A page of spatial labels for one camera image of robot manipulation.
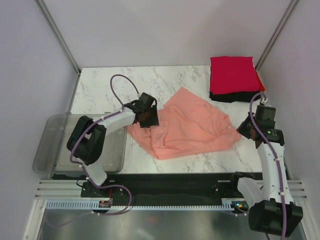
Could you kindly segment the salmon pink t shirt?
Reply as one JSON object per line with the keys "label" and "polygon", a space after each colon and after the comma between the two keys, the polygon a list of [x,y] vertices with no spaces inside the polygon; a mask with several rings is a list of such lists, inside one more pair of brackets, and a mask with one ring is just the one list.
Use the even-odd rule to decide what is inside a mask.
{"label": "salmon pink t shirt", "polygon": [[158,160],[226,151],[241,138],[227,114],[183,87],[158,111],[158,119],[158,126],[127,128]]}

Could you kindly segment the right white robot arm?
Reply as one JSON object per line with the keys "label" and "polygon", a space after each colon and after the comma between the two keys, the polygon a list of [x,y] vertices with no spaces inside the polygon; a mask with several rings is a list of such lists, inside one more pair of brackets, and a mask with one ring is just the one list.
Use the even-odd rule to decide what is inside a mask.
{"label": "right white robot arm", "polygon": [[303,218],[303,209],[294,203],[290,193],[284,164],[284,135],[275,129],[276,109],[259,104],[256,112],[249,112],[237,132],[255,142],[261,168],[263,187],[256,180],[242,174],[229,184],[235,197],[243,195],[248,208],[248,223],[252,231],[279,236],[291,236]]}

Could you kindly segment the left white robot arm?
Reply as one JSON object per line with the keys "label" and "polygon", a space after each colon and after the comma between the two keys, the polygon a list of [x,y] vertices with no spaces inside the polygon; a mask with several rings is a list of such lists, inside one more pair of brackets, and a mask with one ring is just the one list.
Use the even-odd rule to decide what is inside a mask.
{"label": "left white robot arm", "polygon": [[137,100],[123,104],[115,112],[95,118],[83,115],[78,119],[66,144],[70,151],[69,161],[83,169],[93,184],[92,191],[99,197],[110,191],[107,173],[99,162],[106,136],[134,124],[141,128],[158,126],[157,106],[158,101],[143,92]]}

